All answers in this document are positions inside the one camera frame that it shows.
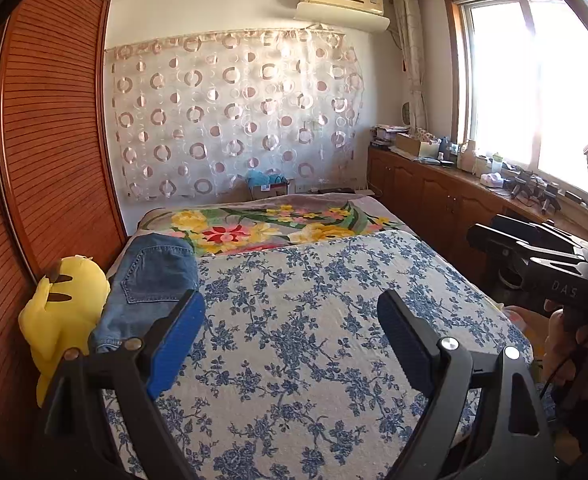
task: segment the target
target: plastic container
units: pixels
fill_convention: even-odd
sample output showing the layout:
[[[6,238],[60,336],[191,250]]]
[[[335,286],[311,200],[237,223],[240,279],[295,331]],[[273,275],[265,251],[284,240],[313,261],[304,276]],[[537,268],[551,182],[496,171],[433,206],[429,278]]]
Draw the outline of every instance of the plastic container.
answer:
[[[500,173],[502,169],[502,157],[498,153],[491,156],[491,173]]]
[[[480,178],[482,174],[491,173],[491,163],[484,155],[478,155],[475,158],[474,171],[475,176]]]

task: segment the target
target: wooden furniture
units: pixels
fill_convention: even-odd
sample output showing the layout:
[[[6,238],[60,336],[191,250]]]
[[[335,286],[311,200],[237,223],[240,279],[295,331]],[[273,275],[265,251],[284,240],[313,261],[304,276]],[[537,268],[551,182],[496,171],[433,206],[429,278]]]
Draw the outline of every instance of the wooden furniture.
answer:
[[[486,259],[469,247],[469,227],[487,225],[498,214],[517,213],[534,222],[547,218],[539,209],[488,190],[464,171],[425,166],[375,148],[369,149],[367,181],[386,208],[478,286]],[[560,229],[588,240],[586,229],[560,214],[553,220]]]
[[[37,371],[17,316],[58,258],[126,239],[104,139],[110,0],[23,0],[0,30],[0,452],[19,463]]]

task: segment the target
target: blue gripper pad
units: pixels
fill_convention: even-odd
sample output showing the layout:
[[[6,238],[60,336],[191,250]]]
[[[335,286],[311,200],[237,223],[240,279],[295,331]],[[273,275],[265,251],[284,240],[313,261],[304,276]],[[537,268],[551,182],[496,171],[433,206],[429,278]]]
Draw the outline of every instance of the blue gripper pad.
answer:
[[[152,400],[173,385],[204,320],[205,300],[200,292],[194,292],[151,359],[147,392]]]
[[[410,386],[431,397],[439,382],[438,335],[427,321],[414,316],[393,290],[378,297],[377,313]]]

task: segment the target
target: window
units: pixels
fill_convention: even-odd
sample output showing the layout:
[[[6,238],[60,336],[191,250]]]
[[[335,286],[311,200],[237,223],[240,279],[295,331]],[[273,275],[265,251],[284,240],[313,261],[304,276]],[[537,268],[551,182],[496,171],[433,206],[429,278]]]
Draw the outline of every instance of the window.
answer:
[[[459,140],[588,196],[588,32],[562,0],[455,0]]]

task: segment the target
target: bed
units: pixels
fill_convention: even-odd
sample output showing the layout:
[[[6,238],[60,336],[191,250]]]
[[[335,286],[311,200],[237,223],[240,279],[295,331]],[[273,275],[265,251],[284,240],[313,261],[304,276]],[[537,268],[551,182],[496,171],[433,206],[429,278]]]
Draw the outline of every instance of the bed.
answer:
[[[471,350],[510,344],[531,361],[494,303],[370,197],[155,210],[139,227],[200,256],[207,318],[157,406],[205,479],[385,476],[426,399],[377,323],[384,290]],[[104,402],[125,468],[144,477],[117,399]],[[477,403],[472,390],[459,437]]]

